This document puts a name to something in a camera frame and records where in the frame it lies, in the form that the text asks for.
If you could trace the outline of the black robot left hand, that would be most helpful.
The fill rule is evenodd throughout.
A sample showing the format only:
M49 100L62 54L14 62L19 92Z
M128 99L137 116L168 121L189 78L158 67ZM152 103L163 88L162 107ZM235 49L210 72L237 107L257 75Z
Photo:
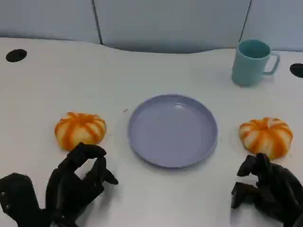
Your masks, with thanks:
M107 169L106 154L98 145L80 142L53 170L45 192L45 210L52 223L59 227L75 227L79 215L103 192L103 182L118 184ZM81 179L75 171L88 159L95 162Z

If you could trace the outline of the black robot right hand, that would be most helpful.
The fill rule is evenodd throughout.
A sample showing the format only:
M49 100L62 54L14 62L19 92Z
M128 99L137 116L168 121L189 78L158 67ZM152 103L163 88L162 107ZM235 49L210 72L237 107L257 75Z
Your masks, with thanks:
M247 155L237 176L253 174L258 177L256 186L236 182L231 192L231 208L252 204L261 212L285 227L303 225L303 186L292 172L272 163L264 153Z

